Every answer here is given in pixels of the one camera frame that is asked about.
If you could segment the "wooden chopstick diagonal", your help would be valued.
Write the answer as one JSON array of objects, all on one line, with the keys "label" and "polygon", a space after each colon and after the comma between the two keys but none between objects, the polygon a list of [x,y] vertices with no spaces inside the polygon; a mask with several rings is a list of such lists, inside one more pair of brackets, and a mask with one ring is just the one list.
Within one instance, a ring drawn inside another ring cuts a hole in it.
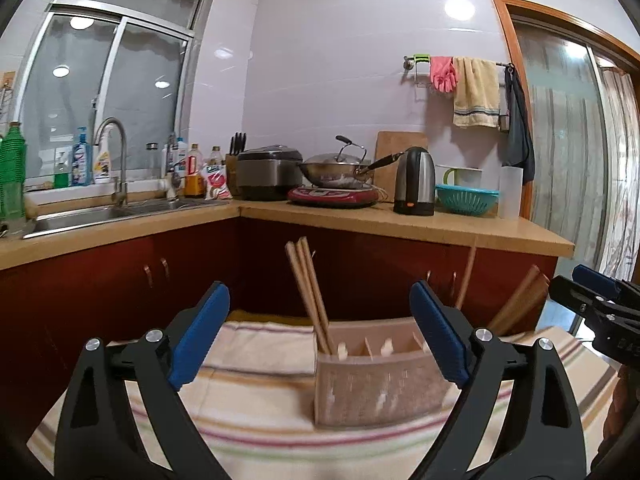
[{"label": "wooden chopstick diagonal", "polygon": [[514,292],[512,292],[509,299],[506,300],[506,303],[503,305],[503,307],[490,321],[488,328],[491,333],[498,335],[498,333],[501,333],[506,327],[508,327],[508,322],[515,312],[516,307],[518,306],[518,302],[523,298],[526,290],[531,284],[533,284],[539,274],[540,270],[538,266],[535,266],[533,264],[527,271],[525,278],[520,281],[520,284],[516,286],[516,289],[514,289]]},{"label": "wooden chopstick diagonal", "polygon": [[478,238],[475,237],[472,241],[472,245],[470,247],[468,258],[466,259],[466,265],[464,269],[464,273],[462,276],[462,282],[460,285],[460,290],[458,292],[457,300],[456,300],[456,309],[461,310],[464,304],[464,300],[466,297],[466,293],[469,289],[469,284],[471,281],[471,274],[473,271],[473,266],[475,263],[476,253],[477,253],[477,242]]}]

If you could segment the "wooden chopstick long central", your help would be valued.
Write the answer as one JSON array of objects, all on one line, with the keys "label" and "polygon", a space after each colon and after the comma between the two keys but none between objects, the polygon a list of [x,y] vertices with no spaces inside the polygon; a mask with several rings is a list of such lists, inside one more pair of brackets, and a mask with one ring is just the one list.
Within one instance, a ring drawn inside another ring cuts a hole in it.
[{"label": "wooden chopstick long central", "polygon": [[298,291],[303,299],[304,306],[309,318],[311,319],[312,325],[314,326],[314,332],[316,333],[320,349],[323,353],[329,354],[330,346],[326,340],[326,334],[321,327],[320,318],[311,292],[311,286],[307,278],[303,261],[299,259],[297,246],[293,242],[287,242],[285,250],[288,254],[288,260],[290,260]]}]

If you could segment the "wooden chopstick horizontal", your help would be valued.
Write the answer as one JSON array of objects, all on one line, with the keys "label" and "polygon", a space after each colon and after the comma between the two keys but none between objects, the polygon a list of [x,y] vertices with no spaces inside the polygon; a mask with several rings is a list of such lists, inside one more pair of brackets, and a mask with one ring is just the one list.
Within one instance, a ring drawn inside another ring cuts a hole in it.
[{"label": "wooden chopstick horizontal", "polygon": [[335,354],[336,348],[329,333],[329,321],[326,316],[326,309],[324,308],[316,271],[314,270],[314,263],[312,262],[311,252],[306,237],[303,236],[297,241],[296,252],[309,290],[310,301],[314,307],[314,312],[316,312],[317,321],[319,322],[320,333],[322,333],[324,344],[326,345],[324,352],[326,352],[326,354]]}]

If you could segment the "dark hanging cloth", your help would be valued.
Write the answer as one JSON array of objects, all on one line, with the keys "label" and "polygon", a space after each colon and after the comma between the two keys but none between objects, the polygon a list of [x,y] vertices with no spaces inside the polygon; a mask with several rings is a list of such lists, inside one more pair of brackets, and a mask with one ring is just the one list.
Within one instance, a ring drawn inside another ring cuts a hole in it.
[{"label": "dark hanging cloth", "polygon": [[523,170],[522,182],[527,184],[535,177],[535,151],[528,122],[526,95],[520,75],[513,64],[509,64],[504,70],[504,88],[509,113],[504,164]]}]

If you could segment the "teal plastic colander basket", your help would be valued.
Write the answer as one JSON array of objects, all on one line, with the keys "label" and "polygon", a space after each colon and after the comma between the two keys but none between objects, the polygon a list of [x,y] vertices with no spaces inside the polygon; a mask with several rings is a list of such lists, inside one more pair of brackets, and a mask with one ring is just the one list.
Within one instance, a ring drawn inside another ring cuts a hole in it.
[{"label": "teal plastic colander basket", "polygon": [[453,214],[480,217],[498,203],[499,192],[484,188],[465,188],[459,185],[435,186],[440,204]]}]

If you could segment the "glass sliding door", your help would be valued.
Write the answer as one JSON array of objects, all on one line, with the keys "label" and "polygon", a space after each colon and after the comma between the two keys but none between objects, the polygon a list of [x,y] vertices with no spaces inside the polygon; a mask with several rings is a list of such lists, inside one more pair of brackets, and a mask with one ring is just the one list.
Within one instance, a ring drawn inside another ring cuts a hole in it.
[{"label": "glass sliding door", "polygon": [[631,280],[639,269],[639,55],[581,18],[492,0],[527,100],[536,176],[523,214],[573,243],[585,263]]}]

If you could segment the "stainless steel sink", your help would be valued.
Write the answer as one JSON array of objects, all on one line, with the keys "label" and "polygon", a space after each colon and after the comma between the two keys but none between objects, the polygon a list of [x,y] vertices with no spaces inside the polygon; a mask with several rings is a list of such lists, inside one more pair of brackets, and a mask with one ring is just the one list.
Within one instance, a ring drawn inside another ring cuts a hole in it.
[{"label": "stainless steel sink", "polygon": [[28,222],[23,240],[60,234],[89,226],[102,226],[138,217],[166,214],[166,212],[184,211],[203,207],[227,205],[228,200],[202,200],[201,198],[177,198],[176,200],[142,200],[125,206],[99,206],[42,214]]}]

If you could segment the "steel electric kettle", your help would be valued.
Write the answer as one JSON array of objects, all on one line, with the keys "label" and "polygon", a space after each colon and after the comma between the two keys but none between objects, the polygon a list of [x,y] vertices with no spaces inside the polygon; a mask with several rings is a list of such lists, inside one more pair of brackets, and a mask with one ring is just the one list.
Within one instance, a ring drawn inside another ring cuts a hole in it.
[{"label": "steel electric kettle", "polygon": [[400,156],[396,171],[394,211],[406,216],[432,216],[435,209],[435,165],[422,146]]}]

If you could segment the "yellow hanging towel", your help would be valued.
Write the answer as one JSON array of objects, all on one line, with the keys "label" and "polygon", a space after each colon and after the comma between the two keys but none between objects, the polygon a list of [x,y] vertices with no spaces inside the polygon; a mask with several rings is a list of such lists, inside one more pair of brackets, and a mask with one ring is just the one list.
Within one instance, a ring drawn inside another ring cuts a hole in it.
[{"label": "yellow hanging towel", "polygon": [[454,117],[459,128],[497,129],[500,116],[498,68],[481,58],[454,58],[458,82],[454,90]]}]

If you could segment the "white spray cleaner bottle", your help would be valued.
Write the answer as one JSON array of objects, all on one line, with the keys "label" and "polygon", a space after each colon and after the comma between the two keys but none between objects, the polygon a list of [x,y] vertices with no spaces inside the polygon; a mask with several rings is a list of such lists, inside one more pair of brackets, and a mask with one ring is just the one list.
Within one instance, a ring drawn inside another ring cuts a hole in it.
[{"label": "white spray cleaner bottle", "polygon": [[100,135],[98,145],[93,156],[93,181],[95,184],[107,184],[111,181],[111,152],[108,147],[108,135],[110,127],[107,127]]}]

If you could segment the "blue detergent bottle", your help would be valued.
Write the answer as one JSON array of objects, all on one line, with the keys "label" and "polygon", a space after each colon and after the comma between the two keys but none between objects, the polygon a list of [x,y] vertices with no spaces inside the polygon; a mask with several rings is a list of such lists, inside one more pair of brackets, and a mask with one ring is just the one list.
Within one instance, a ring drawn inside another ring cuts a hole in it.
[{"label": "blue detergent bottle", "polygon": [[72,151],[71,185],[87,186],[91,184],[91,156],[92,146],[87,142],[87,128],[79,127],[77,143],[74,144]]}]

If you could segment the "pink rubber glove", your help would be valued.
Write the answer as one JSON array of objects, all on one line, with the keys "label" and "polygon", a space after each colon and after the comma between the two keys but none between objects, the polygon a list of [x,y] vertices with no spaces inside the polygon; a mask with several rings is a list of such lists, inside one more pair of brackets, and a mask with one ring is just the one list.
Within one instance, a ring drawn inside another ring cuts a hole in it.
[{"label": "pink rubber glove", "polygon": [[430,62],[432,87],[440,93],[452,93],[458,84],[458,73],[451,56],[432,56]]}]

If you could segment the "red white snack bag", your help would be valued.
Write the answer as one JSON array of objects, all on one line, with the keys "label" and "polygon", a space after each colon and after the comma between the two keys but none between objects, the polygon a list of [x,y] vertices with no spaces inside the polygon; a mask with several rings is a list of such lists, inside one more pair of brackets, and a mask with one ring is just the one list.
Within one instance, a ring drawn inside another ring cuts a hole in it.
[{"label": "red white snack bag", "polygon": [[206,185],[206,200],[232,199],[227,182],[227,173],[224,166],[206,165],[201,170],[201,175]]}]

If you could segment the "red induction cooker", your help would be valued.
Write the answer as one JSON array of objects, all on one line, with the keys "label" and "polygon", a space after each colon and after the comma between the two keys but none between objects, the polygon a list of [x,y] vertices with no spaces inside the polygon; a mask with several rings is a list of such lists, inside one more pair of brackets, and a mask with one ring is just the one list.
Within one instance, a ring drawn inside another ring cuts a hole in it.
[{"label": "red induction cooker", "polygon": [[358,209],[370,207],[378,201],[375,188],[317,188],[300,186],[288,192],[288,200],[295,205],[333,208]]}]

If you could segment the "white green-handled mug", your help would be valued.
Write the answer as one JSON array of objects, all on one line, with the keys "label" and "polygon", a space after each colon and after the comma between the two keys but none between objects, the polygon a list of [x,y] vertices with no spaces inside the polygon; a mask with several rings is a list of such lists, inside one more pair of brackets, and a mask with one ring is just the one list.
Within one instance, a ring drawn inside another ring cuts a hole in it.
[{"label": "white green-handled mug", "polygon": [[483,170],[468,167],[447,167],[442,175],[444,185],[462,186],[462,188],[481,188]]}]

